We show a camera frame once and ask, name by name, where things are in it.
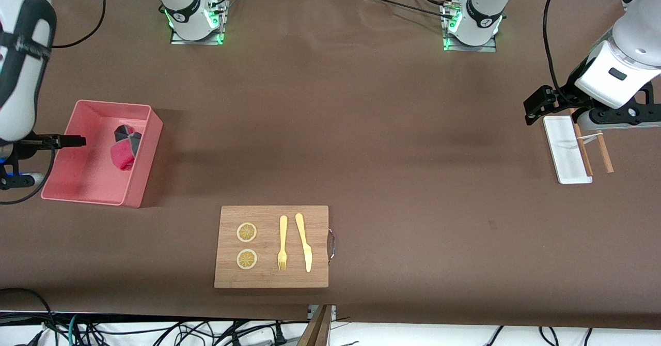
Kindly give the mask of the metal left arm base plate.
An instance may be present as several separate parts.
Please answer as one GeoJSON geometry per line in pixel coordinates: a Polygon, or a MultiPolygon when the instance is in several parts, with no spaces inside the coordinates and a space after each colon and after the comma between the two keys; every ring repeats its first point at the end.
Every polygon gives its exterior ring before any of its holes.
{"type": "Polygon", "coordinates": [[[449,18],[442,20],[444,50],[496,52],[495,35],[502,17],[489,27],[481,28],[473,18],[465,14],[464,5],[459,0],[446,2],[439,9],[443,15],[449,15],[449,18]]]}

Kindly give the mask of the yellow plastic knife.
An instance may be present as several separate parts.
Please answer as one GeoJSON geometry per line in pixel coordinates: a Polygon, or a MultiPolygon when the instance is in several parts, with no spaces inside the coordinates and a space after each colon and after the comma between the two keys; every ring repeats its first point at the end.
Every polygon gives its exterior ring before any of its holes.
{"type": "Polygon", "coordinates": [[[295,214],[295,221],[300,234],[302,248],[304,250],[305,270],[309,273],[312,269],[312,248],[307,242],[304,215],[302,213],[295,214]]]}

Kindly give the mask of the white rectangular tray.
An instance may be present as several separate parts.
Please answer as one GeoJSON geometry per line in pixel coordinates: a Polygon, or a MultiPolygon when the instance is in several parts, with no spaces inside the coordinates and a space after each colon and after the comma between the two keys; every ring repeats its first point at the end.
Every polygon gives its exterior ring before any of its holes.
{"type": "Polygon", "coordinates": [[[590,184],[578,140],[569,115],[545,116],[543,127],[560,184],[590,184]]]}

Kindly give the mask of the wooden cutting board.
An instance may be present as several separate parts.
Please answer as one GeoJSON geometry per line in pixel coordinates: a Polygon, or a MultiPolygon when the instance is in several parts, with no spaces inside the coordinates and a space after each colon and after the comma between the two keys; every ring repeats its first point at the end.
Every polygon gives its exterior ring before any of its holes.
{"type": "Polygon", "coordinates": [[[223,206],[219,219],[214,285],[217,289],[326,289],[329,285],[329,207],[328,206],[223,206]],[[312,248],[312,269],[305,269],[304,250],[295,214],[305,220],[307,242],[312,248]],[[278,269],[279,217],[288,217],[287,268],[278,269]],[[240,242],[237,228],[244,222],[257,226],[252,242],[240,242]],[[236,257],[252,249],[258,262],[252,269],[241,269],[236,257]]]}

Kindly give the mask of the yellow plastic fork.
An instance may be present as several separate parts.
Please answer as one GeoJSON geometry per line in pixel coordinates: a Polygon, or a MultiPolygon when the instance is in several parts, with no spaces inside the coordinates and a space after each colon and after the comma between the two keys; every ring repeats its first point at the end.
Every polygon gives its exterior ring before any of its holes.
{"type": "Polygon", "coordinates": [[[285,271],[287,268],[287,252],[286,252],[287,230],[288,230],[288,217],[287,216],[279,217],[279,252],[277,259],[278,259],[278,269],[280,271],[285,271]]]}

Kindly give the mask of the small metal bracket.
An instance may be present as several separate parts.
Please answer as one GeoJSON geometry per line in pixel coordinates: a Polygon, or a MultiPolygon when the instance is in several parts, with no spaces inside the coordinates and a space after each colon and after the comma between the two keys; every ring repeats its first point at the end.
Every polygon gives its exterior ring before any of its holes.
{"type": "MultiPolygon", "coordinates": [[[[316,314],[317,309],[319,308],[319,305],[317,304],[310,304],[307,307],[307,320],[312,320],[313,316],[316,314]]],[[[331,322],[335,322],[337,320],[337,306],[335,305],[330,305],[330,310],[331,310],[331,322]]]]}

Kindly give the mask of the grey and pink cloth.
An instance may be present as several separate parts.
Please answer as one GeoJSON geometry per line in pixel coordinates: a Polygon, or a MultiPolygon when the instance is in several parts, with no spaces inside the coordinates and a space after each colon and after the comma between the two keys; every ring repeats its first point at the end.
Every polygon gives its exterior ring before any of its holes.
{"type": "Polygon", "coordinates": [[[115,143],[111,146],[111,161],[121,171],[130,171],[135,163],[142,134],[130,125],[119,125],[114,131],[115,143]]]}

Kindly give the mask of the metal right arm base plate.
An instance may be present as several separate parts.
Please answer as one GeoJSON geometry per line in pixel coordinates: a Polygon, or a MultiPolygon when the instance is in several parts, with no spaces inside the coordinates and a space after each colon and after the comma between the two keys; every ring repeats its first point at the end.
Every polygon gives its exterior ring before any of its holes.
{"type": "Polygon", "coordinates": [[[221,45],[224,43],[227,2],[197,2],[186,9],[165,9],[172,29],[170,43],[221,45]]]}

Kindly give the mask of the pink plastic bin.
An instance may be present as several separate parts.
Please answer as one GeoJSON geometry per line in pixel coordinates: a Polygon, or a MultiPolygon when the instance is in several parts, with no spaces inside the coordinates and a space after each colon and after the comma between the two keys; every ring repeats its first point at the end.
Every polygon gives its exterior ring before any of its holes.
{"type": "Polygon", "coordinates": [[[137,209],[162,129],[162,120],[146,104],[77,101],[65,133],[83,136],[87,144],[57,152],[42,198],[137,209]],[[121,171],[111,161],[114,131],[124,124],[142,134],[130,171],[121,171]]]}

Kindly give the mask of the wooden plank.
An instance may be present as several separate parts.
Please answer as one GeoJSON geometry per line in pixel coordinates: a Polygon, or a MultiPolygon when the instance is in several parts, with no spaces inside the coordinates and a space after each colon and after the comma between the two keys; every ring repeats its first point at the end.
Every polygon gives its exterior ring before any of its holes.
{"type": "Polygon", "coordinates": [[[331,323],[330,305],[320,305],[296,346],[329,346],[331,323]]]}

